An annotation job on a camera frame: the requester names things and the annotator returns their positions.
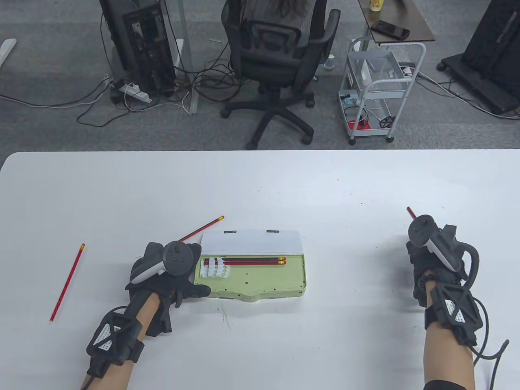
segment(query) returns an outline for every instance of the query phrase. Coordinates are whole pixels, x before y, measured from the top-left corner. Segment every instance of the office chair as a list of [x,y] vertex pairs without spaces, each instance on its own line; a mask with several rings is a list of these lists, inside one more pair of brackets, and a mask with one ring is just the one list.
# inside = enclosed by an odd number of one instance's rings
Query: office chair
[[[317,1],[326,5],[326,0]],[[313,38],[311,33],[305,47],[297,46],[302,35],[299,29],[259,21],[242,23],[240,14],[240,0],[227,0],[222,10],[222,24],[231,49],[231,67],[238,77],[258,81],[258,91],[265,95],[265,99],[228,102],[220,111],[221,117],[228,118],[232,111],[242,109],[265,111],[253,138],[245,146],[247,150],[258,148],[265,128],[275,115],[303,130],[305,135],[302,143],[310,145],[314,136],[313,128],[287,107],[302,101],[307,107],[314,107],[314,93],[305,92],[304,89],[312,80],[318,65],[324,63],[330,54],[340,11],[330,11],[324,33],[322,31],[319,34],[322,37]],[[281,89],[287,87],[292,87],[294,94],[288,99],[281,99]]]

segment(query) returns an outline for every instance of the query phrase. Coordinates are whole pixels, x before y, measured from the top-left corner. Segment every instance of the black phone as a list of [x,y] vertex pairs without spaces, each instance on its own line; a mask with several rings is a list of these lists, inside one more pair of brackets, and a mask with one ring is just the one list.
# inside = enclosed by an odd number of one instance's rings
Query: black phone
[[396,26],[395,24],[385,22],[383,20],[378,20],[377,22],[375,22],[372,25],[371,29],[381,34],[391,36],[392,38],[396,38],[400,41],[405,40],[406,38],[408,38],[408,35],[410,35],[410,30]]

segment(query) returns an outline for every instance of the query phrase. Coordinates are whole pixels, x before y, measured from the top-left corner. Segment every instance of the pencil case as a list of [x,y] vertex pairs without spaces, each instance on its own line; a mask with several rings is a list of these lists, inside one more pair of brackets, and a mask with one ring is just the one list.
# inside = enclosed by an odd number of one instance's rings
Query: pencil case
[[[307,287],[305,256],[300,234],[294,230],[211,231],[202,236],[202,254],[195,269],[195,284],[211,288],[211,298],[260,299],[302,296]],[[205,277],[204,260],[210,258],[284,257],[285,265],[227,266],[226,277]]]

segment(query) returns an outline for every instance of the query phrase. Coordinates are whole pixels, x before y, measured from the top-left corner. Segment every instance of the monitor stand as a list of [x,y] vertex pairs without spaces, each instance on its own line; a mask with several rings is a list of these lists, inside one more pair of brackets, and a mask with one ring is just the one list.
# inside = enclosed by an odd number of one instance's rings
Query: monitor stand
[[437,70],[444,72],[450,68],[456,79],[463,80],[471,91],[477,92],[489,106],[491,112],[501,115],[505,112],[515,110],[520,106],[520,101],[489,79],[483,79],[476,70],[468,67],[462,62],[463,54],[457,54],[444,58],[438,65]]

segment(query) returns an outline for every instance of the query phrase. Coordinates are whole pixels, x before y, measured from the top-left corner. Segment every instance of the black glove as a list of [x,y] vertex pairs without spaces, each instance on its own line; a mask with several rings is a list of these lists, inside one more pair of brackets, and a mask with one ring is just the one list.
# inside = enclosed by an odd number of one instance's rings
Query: black glove
[[435,253],[431,253],[427,247],[418,248],[408,241],[406,249],[410,255],[410,263],[413,264],[413,297],[419,301],[419,306],[426,307],[426,286],[424,273],[431,270],[435,275],[434,280],[447,284],[460,285],[461,279],[457,277],[455,272],[450,271],[439,260]]
[[[193,254],[193,264],[191,268],[182,275],[172,276],[165,272],[161,275],[154,275],[147,280],[132,284],[129,283],[125,290],[129,290],[130,301],[134,296],[141,292],[154,292],[159,295],[161,305],[159,310],[148,327],[146,335],[155,337],[158,334],[170,333],[172,331],[172,324],[170,322],[170,306],[175,302],[175,307],[178,308],[185,298],[201,298],[208,296],[211,289],[203,284],[193,284],[189,281],[189,276],[195,270],[197,262],[200,258],[202,248],[199,244],[188,244]],[[153,253],[159,253],[162,257],[164,247],[156,242],[150,242],[145,250],[144,257],[151,256]],[[143,262],[143,258],[137,260],[132,267],[132,271]]]

